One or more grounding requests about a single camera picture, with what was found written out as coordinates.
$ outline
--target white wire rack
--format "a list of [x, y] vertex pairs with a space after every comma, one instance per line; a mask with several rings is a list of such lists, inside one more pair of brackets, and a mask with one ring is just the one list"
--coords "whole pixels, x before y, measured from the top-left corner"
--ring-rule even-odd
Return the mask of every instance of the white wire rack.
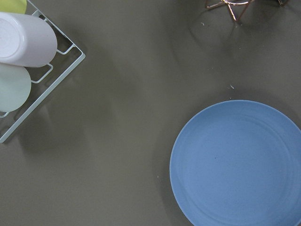
[[[18, 126], [33, 112], [33, 110], [54, 90], [55, 87], [64, 79], [70, 72], [79, 65], [81, 61], [83, 61], [86, 55], [78, 48], [78, 46], [69, 39], [54, 23], [52, 23], [30, 0], [27, 0], [28, 4], [35, 10], [32, 14], [33, 16], [43, 18], [47, 23], [49, 23], [55, 32], [59, 32], [63, 37], [65, 37], [69, 43], [71, 44], [68, 49], [64, 52], [57, 50], [57, 55], [67, 55], [72, 49], [76, 48], [80, 52], [80, 56], [77, 57], [71, 64], [65, 69], [60, 75], [56, 77], [56, 79], [47, 86], [46, 90], [44, 90], [35, 101], [26, 106], [23, 110], [23, 113], [13, 121], [10, 125], [5, 126], [5, 129], [0, 131], [0, 143], [3, 143], [17, 128]], [[51, 72], [53, 72], [54, 66], [52, 64], [47, 64], [48, 71], [45, 72], [38, 80], [32, 80], [32, 84], [39, 85]], [[0, 123], [5, 120], [9, 116], [9, 112], [0, 113]]]

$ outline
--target gray surface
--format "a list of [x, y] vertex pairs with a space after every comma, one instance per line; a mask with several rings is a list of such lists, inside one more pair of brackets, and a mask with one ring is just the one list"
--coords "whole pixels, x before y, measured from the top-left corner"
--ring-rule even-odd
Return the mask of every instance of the gray surface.
[[301, 126], [298, 0], [243, 25], [201, 0], [33, 2], [87, 58], [0, 145], [0, 225], [189, 226], [168, 173], [189, 118], [250, 99]]

